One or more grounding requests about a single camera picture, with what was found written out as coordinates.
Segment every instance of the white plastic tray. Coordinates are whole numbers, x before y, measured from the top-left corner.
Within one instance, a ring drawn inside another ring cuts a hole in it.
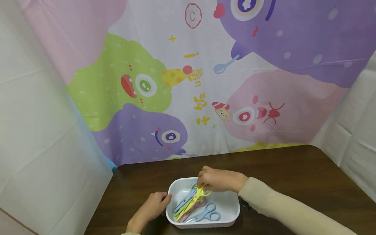
[[[188,195],[189,188],[191,187],[192,183],[197,182],[197,178],[198,177],[177,179],[170,185],[168,193],[171,193],[173,197],[171,203],[166,209],[166,216],[170,223],[179,229],[204,229],[214,227],[230,227],[233,225],[239,216],[240,205],[238,195],[231,191],[223,193],[212,192],[206,197],[208,202],[214,202],[216,204],[216,211],[221,215],[219,221],[209,221],[207,219],[203,219],[199,222],[190,223],[175,222],[174,213],[172,211],[176,205]],[[194,216],[200,214],[203,210],[204,207],[196,208],[189,218],[193,218]]]

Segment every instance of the green cartoon monster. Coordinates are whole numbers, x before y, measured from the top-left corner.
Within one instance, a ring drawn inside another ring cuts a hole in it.
[[[167,70],[138,42],[108,34],[100,57],[76,71],[67,86],[91,131],[104,129],[126,103],[150,112],[165,111],[172,99],[173,85],[186,78],[171,76],[182,70]]]

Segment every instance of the purple blob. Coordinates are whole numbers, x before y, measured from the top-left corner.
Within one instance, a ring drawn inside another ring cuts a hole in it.
[[[374,0],[217,0],[236,41],[285,71],[350,88],[376,49]]]
[[[92,133],[102,152],[116,166],[182,155],[188,139],[184,124],[176,117],[146,112],[129,103],[105,129]]]

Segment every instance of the left hand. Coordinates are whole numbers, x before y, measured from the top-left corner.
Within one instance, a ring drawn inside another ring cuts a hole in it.
[[[150,194],[146,202],[128,222],[126,232],[141,233],[147,223],[164,213],[167,205],[171,202],[171,198],[172,195],[167,194],[167,192]]]

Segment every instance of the printed fabric backdrop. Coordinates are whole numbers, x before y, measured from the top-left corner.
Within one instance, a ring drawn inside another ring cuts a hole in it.
[[[308,144],[376,49],[374,0],[16,0],[116,166]]]

